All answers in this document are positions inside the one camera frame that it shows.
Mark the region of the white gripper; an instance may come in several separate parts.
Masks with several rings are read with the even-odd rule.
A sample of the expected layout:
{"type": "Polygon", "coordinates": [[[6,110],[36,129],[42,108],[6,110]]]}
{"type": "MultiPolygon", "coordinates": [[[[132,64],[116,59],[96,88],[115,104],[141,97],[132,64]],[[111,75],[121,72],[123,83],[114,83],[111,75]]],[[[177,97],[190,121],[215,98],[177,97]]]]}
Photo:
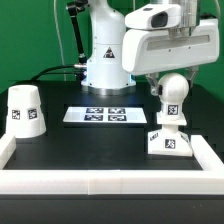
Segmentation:
{"type": "Polygon", "coordinates": [[[123,40],[122,66],[132,75],[146,75],[153,96],[161,94],[159,73],[186,68],[186,79],[193,82],[197,65],[215,62],[219,56],[219,30],[216,19],[201,20],[191,36],[171,39],[167,30],[130,29],[123,40]]]}

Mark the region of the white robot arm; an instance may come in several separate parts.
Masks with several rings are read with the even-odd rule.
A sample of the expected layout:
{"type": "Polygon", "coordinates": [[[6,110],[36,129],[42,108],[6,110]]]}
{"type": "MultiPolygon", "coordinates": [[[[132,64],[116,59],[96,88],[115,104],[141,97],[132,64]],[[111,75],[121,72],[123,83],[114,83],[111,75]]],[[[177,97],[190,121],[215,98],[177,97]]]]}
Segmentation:
{"type": "Polygon", "coordinates": [[[200,17],[199,0],[151,0],[127,14],[108,0],[87,0],[92,23],[92,55],[82,85],[99,94],[131,88],[133,75],[145,75],[159,92],[157,74],[185,68],[193,78],[197,67],[217,60],[216,18],[200,17]]]}

